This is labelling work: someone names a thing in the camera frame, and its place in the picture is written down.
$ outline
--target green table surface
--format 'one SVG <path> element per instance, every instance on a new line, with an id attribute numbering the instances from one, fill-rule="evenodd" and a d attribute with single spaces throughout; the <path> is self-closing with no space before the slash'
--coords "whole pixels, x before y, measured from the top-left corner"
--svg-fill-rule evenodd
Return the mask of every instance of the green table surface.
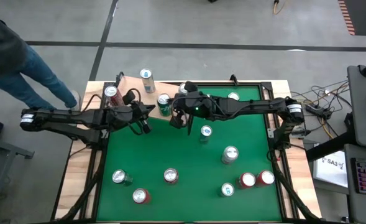
<path id="1" fill-rule="evenodd" d="M 258 87 L 203 87 L 204 93 L 227 96 L 234 91 L 241 100 L 259 100 Z M 236 191 L 220 197 L 217 191 L 225 182 L 235 185 L 243 172 L 257 175 L 272 170 L 267 160 L 266 127 L 263 115 L 240 116 L 229 121 L 195 118 L 192 133 L 176 129 L 168 121 L 149 119 L 150 134 L 136 136 L 129 128 L 112 133 L 99 199 L 97 221 L 280 221 L 275 185 Z M 213 129 L 208 144 L 200 144 L 203 125 Z M 227 146 L 239 150 L 238 159 L 225 165 L 221 155 Z M 169 168 L 179 172 L 176 185 L 163 180 Z M 133 178 L 130 186 L 112 181 L 116 169 Z M 145 188 L 151 195 L 148 204 L 136 204 L 133 191 Z"/>

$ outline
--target jeans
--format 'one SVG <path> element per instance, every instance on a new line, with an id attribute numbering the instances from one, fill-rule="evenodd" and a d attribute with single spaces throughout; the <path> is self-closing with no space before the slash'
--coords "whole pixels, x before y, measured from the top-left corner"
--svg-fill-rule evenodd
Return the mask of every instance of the jeans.
<path id="1" fill-rule="evenodd" d="M 14 98 L 23 101 L 29 108 L 55 109 L 40 97 L 22 77 L 21 73 L 47 87 L 67 108 L 76 106 L 74 96 L 65 84 L 59 80 L 40 56 L 27 45 L 24 64 L 10 74 L 0 75 L 0 89 Z"/>

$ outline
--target concrete floor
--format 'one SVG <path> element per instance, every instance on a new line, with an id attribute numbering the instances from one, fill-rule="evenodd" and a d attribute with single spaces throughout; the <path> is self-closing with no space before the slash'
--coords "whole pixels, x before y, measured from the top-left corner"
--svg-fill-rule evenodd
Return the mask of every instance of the concrete floor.
<path id="1" fill-rule="evenodd" d="M 100 42 L 112 0 L 0 0 L 0 19 L 25 40 Z M 337 0 L 291 0 L 278 16 L 272 0 L 119 0 L 108 42 L 248 44 L 366 47 L 366 37 L 351 36 Z M 35 50 L 71 88 L 85 91 L 97 47 L 35 46 Z M 106 47 L 95 80 L 113 80 L 116 73 L 138 77 L 148 67 L 156 80 L 288 80 L 292 91 L 346 79 L 348 65 L 366 64 L 366 52 L 289 52 L 282 50 L 135 49 Z M 29 80 L 46 100 L 60 109 L 60 100 Z M 349 99 L 348 92 L 342 95 Z M 338 133 L 350 108 L 333 114 Z M 50 132 L 27 133 L 19 127 L 24 104 L 0 91 L 2 140 L 35 151 L 31 161 L 18 158 L 9 174 L 7 198 L 0 201 L 0 220 L 18 223 L 49 220 L 71 141 Z M 308 128 L 318 122 L 307 117 Z M 321 131 L 308 139 L 327 141 Z M 344 195 L 317 190 L 323 217 L 338 221 L 347 215 Z"/>

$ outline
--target gray hoodie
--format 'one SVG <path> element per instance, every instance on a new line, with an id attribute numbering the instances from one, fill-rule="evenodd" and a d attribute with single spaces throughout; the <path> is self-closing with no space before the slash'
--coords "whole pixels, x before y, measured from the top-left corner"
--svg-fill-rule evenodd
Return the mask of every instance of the gray hoodie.
<path id="1" fill-rule="evenodd" d="M 7 75 L 23 65 L 26 43 L 0 21 L 0 75 Z"/>

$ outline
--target sneaker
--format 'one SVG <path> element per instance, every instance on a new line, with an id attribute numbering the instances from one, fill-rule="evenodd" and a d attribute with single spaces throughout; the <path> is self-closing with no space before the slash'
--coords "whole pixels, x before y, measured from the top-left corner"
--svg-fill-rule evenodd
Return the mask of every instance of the sneaker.
<path id="1" fill-rule="evenodd" d="M 80 111 L 81 107 L 82 107 L 81 96 L 75 90 L 72 90 L 71 93 L 72 93 L 73 97 L 75 98 L 76 102 L 78 102 L 78 103 L 74 107 L 71 107 L 70 109 L 72 111 Z"/>

